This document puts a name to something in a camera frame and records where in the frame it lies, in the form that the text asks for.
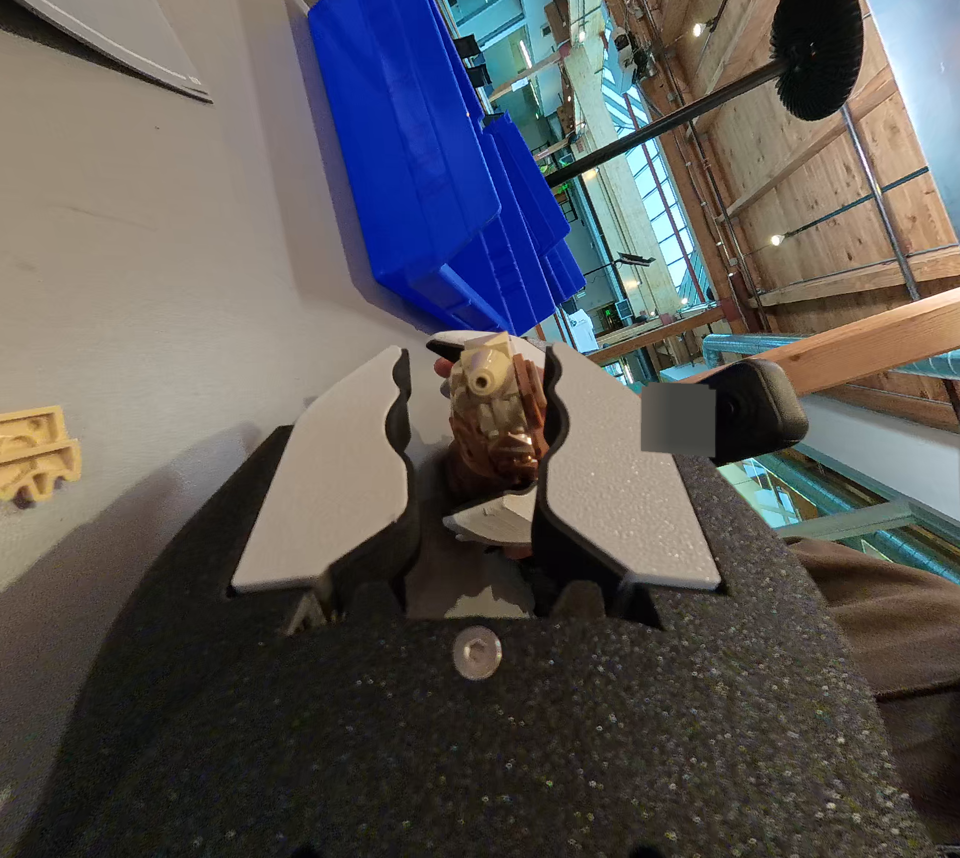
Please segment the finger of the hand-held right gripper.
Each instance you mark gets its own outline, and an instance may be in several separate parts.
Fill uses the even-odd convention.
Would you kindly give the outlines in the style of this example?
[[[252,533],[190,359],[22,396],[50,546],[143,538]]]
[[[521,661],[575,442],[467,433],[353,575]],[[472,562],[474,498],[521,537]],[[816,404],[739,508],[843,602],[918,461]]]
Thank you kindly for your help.
[[[533,554],[536,489],[533,484],[504,492],[456,509],[441,522],[460,542],[498,550],[509,558],[528,558]]]
[[[461,359],[463,350],[479,347],[490,339],[503,337],[507,340],[510,356],[524,353],[523,341],[508,333],[480,332],[480,331],[444,331],[431,336],[426,342],[426,349],[437,360],[448,364],[455,364]]]

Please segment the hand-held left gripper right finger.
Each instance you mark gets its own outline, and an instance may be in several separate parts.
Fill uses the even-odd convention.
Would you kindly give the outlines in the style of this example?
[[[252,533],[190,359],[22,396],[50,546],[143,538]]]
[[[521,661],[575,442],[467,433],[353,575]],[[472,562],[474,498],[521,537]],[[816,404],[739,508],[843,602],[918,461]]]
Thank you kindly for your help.
[[[617,578],[715,590],[717,565],[674,458],[642,448],[642,398],[566,344],[544,352],[536,508]]]

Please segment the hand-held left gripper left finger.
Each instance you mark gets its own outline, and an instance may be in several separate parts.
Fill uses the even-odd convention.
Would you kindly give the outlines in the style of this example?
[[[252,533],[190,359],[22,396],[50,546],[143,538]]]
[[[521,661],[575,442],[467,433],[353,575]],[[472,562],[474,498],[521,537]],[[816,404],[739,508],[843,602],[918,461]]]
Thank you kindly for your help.
[[[294,423],[231,579],[238,595],[314,593],[327,615],[384,584],[403,609],[421,546],[409,353],[389,346]]]

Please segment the brown brick model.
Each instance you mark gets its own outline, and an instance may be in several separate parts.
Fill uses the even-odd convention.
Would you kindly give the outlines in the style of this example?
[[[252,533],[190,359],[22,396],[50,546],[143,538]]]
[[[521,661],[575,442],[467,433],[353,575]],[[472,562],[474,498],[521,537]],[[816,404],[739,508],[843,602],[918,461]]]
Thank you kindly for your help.
[[[537,484],[548,452],[543,352],[506,332],[467,339],[447,377],[445,473],[465,502]]]

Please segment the large blue storage bin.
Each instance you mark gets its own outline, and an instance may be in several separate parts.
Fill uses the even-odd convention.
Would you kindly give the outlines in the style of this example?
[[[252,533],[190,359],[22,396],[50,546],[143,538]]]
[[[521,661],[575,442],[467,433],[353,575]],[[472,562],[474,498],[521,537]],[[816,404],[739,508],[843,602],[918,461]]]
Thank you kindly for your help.
[[[511,328],[500,200],[434,0],[318,0],[308,27],[379,285],[453,329]]]

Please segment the tan bracket brick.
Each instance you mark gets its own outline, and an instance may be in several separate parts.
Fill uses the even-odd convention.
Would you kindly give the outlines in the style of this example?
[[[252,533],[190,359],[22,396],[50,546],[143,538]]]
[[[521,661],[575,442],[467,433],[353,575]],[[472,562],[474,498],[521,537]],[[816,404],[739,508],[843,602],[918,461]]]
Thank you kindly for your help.
[[[81,446],[69,436],[63,413],[48,406],[1,414],[2,502],[42,503],[60,481],[81,478]]]

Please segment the grey desk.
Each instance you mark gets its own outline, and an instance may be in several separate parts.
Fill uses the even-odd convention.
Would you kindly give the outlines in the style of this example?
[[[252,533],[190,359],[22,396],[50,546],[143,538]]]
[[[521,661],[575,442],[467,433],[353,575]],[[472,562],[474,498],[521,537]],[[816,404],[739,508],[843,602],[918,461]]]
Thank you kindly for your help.
[[[366,260],[304,0],[156,0],[212,97],[2,2],[2,411],[60,406],[81,477],[2,504],[2,855],[103,637],[276,427],[409,349],[409,454],[449,442],[436,323]]]

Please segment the wooden railing beam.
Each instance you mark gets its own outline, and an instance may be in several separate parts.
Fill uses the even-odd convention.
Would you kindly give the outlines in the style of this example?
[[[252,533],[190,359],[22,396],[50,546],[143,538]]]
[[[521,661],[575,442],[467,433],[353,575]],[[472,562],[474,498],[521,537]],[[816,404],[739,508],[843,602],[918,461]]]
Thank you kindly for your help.
[[[716,368],[705,365],[702,340],[699,351],[705,368],[724,367],[725,360]],[[796,393],[802,396],[855,384],[879,374],[899,374],[893,369],[942,355],[958,349],[958,345],[959,289],[952,288],[807,336],[785,347],[748,357],[726,353],[723,358],[738,356],[773,361],[786,372]]]

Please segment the row of blue plastic bins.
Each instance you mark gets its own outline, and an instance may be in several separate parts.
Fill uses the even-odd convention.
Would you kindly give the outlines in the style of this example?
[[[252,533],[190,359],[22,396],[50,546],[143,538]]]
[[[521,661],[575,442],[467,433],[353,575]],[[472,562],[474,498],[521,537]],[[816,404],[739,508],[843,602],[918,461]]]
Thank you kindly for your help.
[[[479,133],[499,215],[449,263],[465,297],[440,319],[454,328],[524,335],[581,291],[586,280],[567,244],[570,222],[507,113]]]

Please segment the white ceiling projector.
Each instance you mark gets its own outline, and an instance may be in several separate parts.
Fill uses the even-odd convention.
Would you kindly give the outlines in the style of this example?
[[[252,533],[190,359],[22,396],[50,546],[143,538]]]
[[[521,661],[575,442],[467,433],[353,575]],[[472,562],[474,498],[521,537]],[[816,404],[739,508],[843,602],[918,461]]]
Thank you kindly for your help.
[[[650,49],[642,48],[637,38],[622,26],[614,26],[610,31],[607,56],[610,70],[630,81],[645,80],[657,73]]]

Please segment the black pole with round cap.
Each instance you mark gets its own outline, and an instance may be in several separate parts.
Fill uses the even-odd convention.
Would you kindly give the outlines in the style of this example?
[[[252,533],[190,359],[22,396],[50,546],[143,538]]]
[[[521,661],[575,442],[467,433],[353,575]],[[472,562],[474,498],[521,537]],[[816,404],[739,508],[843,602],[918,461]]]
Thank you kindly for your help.
[[[863,60],[859,0],[779,0],[770,33],[771,59],[640,130],[606,144],[546,176],[549,188],[620,157],[641,144],[699,120],[769,82],[794,118],[818,121],[837,113],[851,96]]]

